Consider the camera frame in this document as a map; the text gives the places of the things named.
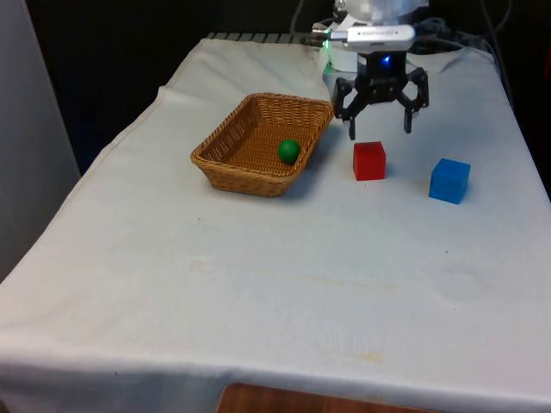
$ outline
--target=table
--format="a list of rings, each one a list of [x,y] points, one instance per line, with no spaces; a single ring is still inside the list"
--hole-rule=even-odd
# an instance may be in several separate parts
[[[431,57],[423,65],[431,68]],[[281,199],[215,191],[189,153],[247,94],[327,98],[303,46],[204,40],[0,285],[16,412],[212,412],[235,382],[430,410],[551,408],[551,214],[492,63],[430,73],[431,107],[331,124]],[[430,199],[442,157],[472,165]]]
[[[344,398],[270,389],[256,385],[229,385],[217,413],[430,413],[428,410],[364,403]]]

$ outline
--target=cable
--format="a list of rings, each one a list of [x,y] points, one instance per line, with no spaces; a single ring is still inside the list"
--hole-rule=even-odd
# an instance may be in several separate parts
[[[485,0],[480,0],[480,7],[482,8],[482,14],[484,15],[484,18],[486,19],[486,24],[488,25],[488,30],[490,31],[490,36],[492,38],[493,45],[495,47],[496,57],[498,58],[499,66],[501,67],[501,80],[503,81],[505,86],[505,93],[507,94],[509,103],[514,111],[515,107],[513,105],[513,95],[511,90],[511,84],[509,83],[509,77],[507,76],[507,70],[505,69],[503,55],[501,54],[501,48],[499,47],[498,36],[496,35],[496,31],[493,27],[492,19],[488,14],[488,9],[486,8]]]
[[[299,20],[299,15],[300,15],[300,12],[302,11],[302,6],[304,6],[304,0],[299,0],[298,5],[296,6],[296,10],[294,11],[294,14],[293,14],[293,18],[291,19],[291,26],[289,27],[289,33],[291,33],[293,36],[312,38],[314,36],[311,33],[301,33],[301,32],[295,31],[296,21]]]
[[[513,11],[513,0],[509,0],[507,3],[507,11],[505,11],[505,15],[503,16],[503,19],[501,19],[501,22],[498,26],[495,27],[495,33],[499,33],[502,28],[505,27],[505,24],[509,21],[509,18],[511,17],[511,13]],[[491,36],[492,33],[488,32],[486,34],[482,34],[482,37],[488,37]]]

